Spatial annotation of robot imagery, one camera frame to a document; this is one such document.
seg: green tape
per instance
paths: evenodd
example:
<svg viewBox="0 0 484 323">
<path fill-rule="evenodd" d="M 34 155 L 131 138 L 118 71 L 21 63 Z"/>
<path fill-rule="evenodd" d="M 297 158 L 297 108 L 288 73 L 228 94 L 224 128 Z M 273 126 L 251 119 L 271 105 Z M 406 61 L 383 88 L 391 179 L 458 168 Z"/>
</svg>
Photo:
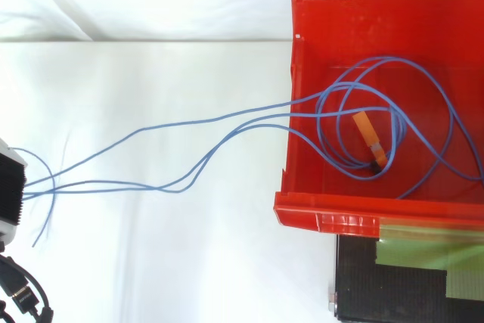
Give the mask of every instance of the green tape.
<svg viewBox="0 0 484 323">
<path fill-rule="evenodd" d="M 450 268 L 447 270 L 446 297 L 484 301 L 484 274 Z"/>
<path fill-rule="evenodd" d="M 377 264 L 447 270 L 448 298 L 484 301 L 484 234 L 385 225 L 377 242 Z"/>
</svg>

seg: red storage bin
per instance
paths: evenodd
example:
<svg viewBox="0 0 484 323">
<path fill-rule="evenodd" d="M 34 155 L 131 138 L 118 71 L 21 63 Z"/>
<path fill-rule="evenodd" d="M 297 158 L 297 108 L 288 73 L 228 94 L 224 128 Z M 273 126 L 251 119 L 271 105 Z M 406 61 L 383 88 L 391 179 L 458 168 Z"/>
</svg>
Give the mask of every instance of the red storage bin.
<svg viewBox="0 0 484 323">
<path fill-rule="evenodd" d="M 367 57 L 407 58 L 429 70 L 442 85 L 482 159 L 484 0 L 292 2 L 293 100 L 324 90 L 344 70 Z M 448 132 L 448 109 L 441 94 L 422 73 L 404 64 L 388 63 L 363 82 L 393 99 L 434 148 L 442 148 Z M 324 110 L 337 110 L 342 97 L 343 93 L 331 95 Z M 314 113 L 315 102 L 294 104 L 291 112 Z M 345 109 L 375 105 L 386 106 L 374 96 L 354 92 Z M 388 151 L 389 114 L 367 114 Z M 338 145 L 335 119 L 321 122 L 328 139 Z M 318 144 L 314 119 L 293 117 L 290 127 Z M 342 117 L 341 130 L 347 149 L 371 160 L 371 152 L 351 116 Z M 445 159 L 462 172 L 479 175 L 457 125 Z M 435 157 L 409 131 L 389 172 L 375 181 L 360 182 L 335 170 L 302 139 L 290 134 L 275 212 L 283 225 L 368 237 L 379 236 L 383 221 L 484 229 L 482 183 L 463 179 L 442 164 L 413 194 L 404 200 L 395 199 L 420 180 L 434 162 Z"/>
</svg>

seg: black cable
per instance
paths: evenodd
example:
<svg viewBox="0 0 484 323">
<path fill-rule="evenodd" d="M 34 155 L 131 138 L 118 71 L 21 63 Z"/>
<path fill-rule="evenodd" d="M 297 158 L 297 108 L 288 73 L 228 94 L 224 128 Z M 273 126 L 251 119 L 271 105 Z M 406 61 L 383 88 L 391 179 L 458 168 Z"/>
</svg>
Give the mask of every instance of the black cable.
<svg viewBox="0 0 484 323">
<path fill-rule="evenodd" d="M 48 304 L 48 298 L 47 294 L 44 292 L 44 289 L 42 289 L 41 284 L 30 274 L 26 269 L 24 269 L 22 266 L 16 264 L 12 260 L 7 259 L 5 256 L 0 255 L 0 261 L 3 263 L 9 265 L 11 268 L 17 270 L 20 274 L 25 276 L 34 287 L 36 287 L 37 291 L 39 292 L 40 297 L 42 298 L 42 302 L 44 303 L 44 307 L 50 308 Z"/>
<path fill-rule="evenodd" d="M 0 315 L 0 318 L 3 319 L 5 323 L 15 323 L 15 320 L 6 312 L 3 312 L 2 315 Z"/>
</svg>

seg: black connector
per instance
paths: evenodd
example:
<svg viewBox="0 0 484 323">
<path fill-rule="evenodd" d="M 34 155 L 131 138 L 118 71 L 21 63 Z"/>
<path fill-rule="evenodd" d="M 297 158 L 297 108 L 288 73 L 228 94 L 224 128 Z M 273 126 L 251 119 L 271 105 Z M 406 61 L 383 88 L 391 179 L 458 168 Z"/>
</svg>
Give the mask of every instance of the black connector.
<svg viewBox="0 0 484 323">
<path fill-rule="evenodd" d="M 13 269 L 10 265 L 0 261 L 0 286 L 9 297 L 20 292 L 28 284 L 29 282 L 23 274 Z"/>
<path fill-rule="evenodd" d="M 18 309 L 25 314 L 27 312 L 37 313 L 36 305 L 39 300 L 30 287 L 25 287 L 12 296 L 12 300 L 17 304 Z"/>
</svg>

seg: coiled blue cable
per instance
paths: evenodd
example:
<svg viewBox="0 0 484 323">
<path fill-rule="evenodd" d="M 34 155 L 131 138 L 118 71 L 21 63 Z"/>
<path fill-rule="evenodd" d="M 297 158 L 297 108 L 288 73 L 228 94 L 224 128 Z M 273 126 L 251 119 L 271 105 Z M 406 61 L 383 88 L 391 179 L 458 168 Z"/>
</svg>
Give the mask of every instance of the coiled blue cable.
<svg viewBox="0 0 484 323">
<path fill-rule="evenodd" d="M 370 65 L 368 68 L 366 68 L 361 74 L 355 79 L 355 81 L 349 82 L 349 81 L 343 81 L 353 70 L 355 70 L 357 67 L 360 67 L 364 64 L 370 63 L 370 62 L 375 62 L 374 64 Z M 418 130 L 418 128 L 413 124 L 413 122 L 408 118 L 408 116 L 405 114 L 405 112 L 395 103 L 393 102 L 390 98 L 388 98 L 385 94 L 379 92 L 378 90 L 370 87 L 369 85 L 365 85 L 360 83 L 366 75 L 368 75 L 372 70 L 377 69 L 383 64 L 389 63 L 389 62 L 401 62 L 404 64 L 407 64 L 420 72 L 422 72 L 433 84 L 434 86 L 438 89 L 438 91 L 441 93 L 443 96 L 447 107 L 448 107 L 448 112 L 449 112 L 449 128 L 448 128 L 448 134 L 444 143 L 444 146 L 442 147 L 442 150 L 440 152 L 437 152 L 432 145 L 427 141 L 427 139 L 424 137 L 424 135 Z M 346 101 L 354 90 L 359 90 L 363 92 L 370 92 L 373 95 L 378 96 L 380 99 L 384 100 L 389 106 L 388 107 L 360 107 L 356 109 L 351 109 L 351 110 L 343 110 Z M 346 91 L 342 102 L 340 104 L 339 110 L 337 112 L 331 112 L 331 113 L 323 113 L 322 109 L 324 107 L 324 104 L 328 98 L 328 96 L 332 92 L 338 92 L 338 91 Z M 196 124 L 202 124 L 202 123 L 214 123 L 223 119 L 227 119 L 229 117 L 234 117 L 234 116 L 240 116 L 245 113 L 254 113 L 254 112 L 259 112 L 259 111 L 265 111 L 265 110 L 271 110 L 274 108 L 279 108 L 279 107 L 284 107 L 284 106 L 289 106 L 293 104 L 301 104 L 310 100 L 318 99 L 316 102 L 316 107 L 315 107 L 315 113 L 279 113 L 279 114 L 274 114 L 274 115 L 268 115 L 268 116 L 261 116 L 257 117 L 255 119 L 249 120 L 245 123 L 240 124 L 237 128 L 229 132 L 215 147 L 213 147 L 205 156 L 203 156 L 196 164 L 193 166 L 186 174 L 184 174 L 181 178 L 176 179 L 175 181 L 172 181 L 170 183 L 161 185 L 161 186 L 152 186 L 152 185 L 146 185 L 142 183 L 136 183 L 136 182 L 124 182 L 124 181 L 112 181 L 112 180 L 89 180 L 89 181 L 82 181 L 82 182 L 75 182 L 75 183 L 69 183 L 61 186 L 55 186 L 54 183 L 54 178 L 58 175 L 62 175 L 66 172 L 69 172 L 72 169 L 75 169 L 78 166 L 81 166 L 84 163 L 87 163 L 88 161 L 100 156 L 101 154 L 109 151 L 110 149 L 116 147 L 119 144 L 122 144 L 124 141 L 127 139 L 131 138 L 132 136 L 137 135 L 140 132 L 146 132 L 150 130 L 155 130 L 155 129 L 163 129 L 163 128 L 168 128 L 168 127 L 175 127 L 175 126 L 186 126 L 186 125 L 196 125 Z M 380 112 L 389 112 L 390 113 L 390 131 L 391 131 L 391 148 L 388 152 L 386 152 L 386 155 L 388 157 L 388 163 L 387 165 L 383 168 L 383 170 L 378 173 L 377 175 L 372 175 L 372 176 L 361 176 L 358 174 L 355 174 L 351 172 L 352 170 L 358 170 L 358 169 L 366 169 L 369 167 L 369 162 L 366 161 L 361 161 L 357 160 L 354 158 L 346 149 L 344 143 L 343 143 L 343 138 L 341 136 L 341 131 L 340 131 L 340 118 L 343 115 L 349 115 L 353 113 L 358 113 L 361 111 L 380 111 Z M 314 118 L 316 121 L 316 129 L 318 133 L 318 141 L 320 144 L 320 147 L 317 146 L 313 141 L 311 141 L 309 138 L 307 138 L 304 134 L 301 132 L 298 132 L 295 129 L 291 129 L 286 126 L 281 126 L 278 124 L 271 124 L 271 123 L 259 123 L 264 120 L 269 120 L 269 119 L 274 119 L 274 118 L 279 118 L 279 117 L 310 117 Z M 338 143 L 341 147 L 341 150 L 344 154 L 341 155 L 340 153 L 337 152 L 336 148 L 327 140 L 327 137 L 324 135 L 321 129 L 321 119 L 325 117 L 336 117 L 337 118 L 337 139 Z M 476 165 L 479 170 L 479 177 L 472 177 L 469 175 L 465 175 L 462 172 L 456 170 L 452 165 L 450 165 L 443 157 L 444 153 L 446 152 L 453 133 L 453 125 L 454 125 L 454 120 L 457 122 L 459 127 L 461 128 L 462 132 L 464 133 L 464 136 L 471 148 L 471 151 L 473 152 L 473 155 L 476 159 Z M 138 130 L 135 130 L 134 132 L 128 134 L 126 137 L 120 139 L 119 141 L 113 143 L 112 145 L 106 147 L 105 149 L 92 154 L 90 157 L 85 158 L 84 160 L 81 160 L 80 162 L 72 165 L 69 168 L 66 168 L 60 172 L 57 172 L 55 174 L 52 174 L 50 169 L 48 168 L 47 164 L 38 156 L 36 156 L 34 153 L 27 151 L 25 149 L 18 149 L 20 151 L 25 151 L 29 154 L 32 154 L 34 157 L 39 159 L 44 165 L 47 167 L 49 171 L 49 176 L 45 177 L 43 179 L 39 179 L 34 182 L 30 182 L 26 186 L 32 186 L 36 185 L 40 182 L 47 181 L 49 179 L 52 179 L 53 181 L 53 186 L 52 189 L 49 189 L 47 191 L 37 191 L 37 192 L 25 192 L 24 195 L 27 196 L 24 198 L 24 200 L 29 200 L 33 198 L 40 197 L 45 194 L 53 194 L 53 201 L 51 205 L 51 209 L 49 210 L 47 219 L 45 220 L 44 227 L 46 226 L 49 218 L 51 217 L 54 202 L 55 202 L 55 195 L 56 194 L 97 194 L 97 193 L 112 193 L 112 192 L 120 192 L 120 191 L 162 191 L 165 193 L 182 193 L 186 190 L 188 190 L 198 179 L 199 175 L 202 173 L 203 169 L 205 166 L 208 164 L 209 160 L 212 158 L 214 153 L 228 140 L 232 139 L 234 136 L 241 134 L 242 132 L 246 132 L 252 129 L 259 129 L 259 128 L 276 128 L 276 129 L 282 129 L 288 132 L 293 133 L 294 135 L 298 136 L 302 140 L 304 140 L 308 145 L 310 145 L 327 163 L 329 163 L 332 167 L 337 169 L 339 172 L 347 175 L 348 177 L 360 180 L 360 181 L 371 181 L 375 180 L 382 175 L 384 175 L 389 168 L 391 167 L 396 151 L 400 144 L 403 142 L 405 139 L 405 136 L 407 134 L 408 126 L 414 131 L 414 133 L 417 135 L 417 137 L 425 144 L 425 146 L 429 149 L 429 151 L 436 157 L 436 162 L 432 165 L 432 167 L 429 169 L 429 171 L 426 173 L 426 175 L 414 186 L 409 188 L 404 194 L 398 196 L 398 198 L 404 198 L 408 196 L 410 193 L 415 191 L 417 188 L 419 188 L 433 173 L 435 168 L 439 165 L 439 163 L 444 164 L 447 168 L 449 168 L 453 173 L 459 175 L 461 178 L 468 179 L 471 181 L 481 181 L 482 184 L 484 185 L 484 172 L 483 172 L 483 167 L 482 167 L 482 162 L 479 158 L 479 154 L 477 152 L 476 146 L 473 143 L 472 138 L 470 137 L 469 132 L 466 130 L 464 124 L 462 123 L 460 117 L 458 116 L 454 106 L 448 99 L 447 94 L 444 92 L 443 88 L 440 86 L 440 84 L 435 80 L 435 78 L 428 72 L 426 71 L 422 66 L 416 64 L 415 62 L 406 60 L 404 58 L 400 57 L 388 57 L 388 56 L 382 56 L 382 57 L 371 57 L 366 60 L 360 61 L 357 64 L 355 64 L 353 67 L 349 68 L 345 72 L 343 72 L 337 79 L 336 81 L 330 85 L 327 89 L 325 89 L 322 92 L 318 92 L 316 94 L 310 95 L 306 98 L 301 98 L 298 100 L 294 101 L 288 101 L 280 104 L 274 104 L 274 105 L 269 105 L 266 107 L 257 107 L 249 110 L 242 110 L 237 113 L 230 113 L 224 116 L 219 116 L 216 118 L 212 119 L 205 119 L 205 120 L 194 120 L 194 121 L 187 121 L 187 122 L 181 122 L 181 123 L 168 123 L 168 124 L 162 124 L 158 126 L 150 126 L 147 128 L 141 128 Z M 189 181 L 189 183 L 184 186 L 183 188 L 180 189 L 169 189 L 170 187 L 177 185 L 180 182 L 185 181 L 188 179 L 191 175 L 194 175 L 193 178 Z M 126 185 L 128 187 L 124 188 L 106 188 L 106 189 L 95 189 L 95 190 L 81 190 L 81 191 L 64 191 L 65 188 L 70 188 L 74 187 L 77 185 L 91 185 L 91 184 L 101 184 L 101 185 Z"/>
</svg>

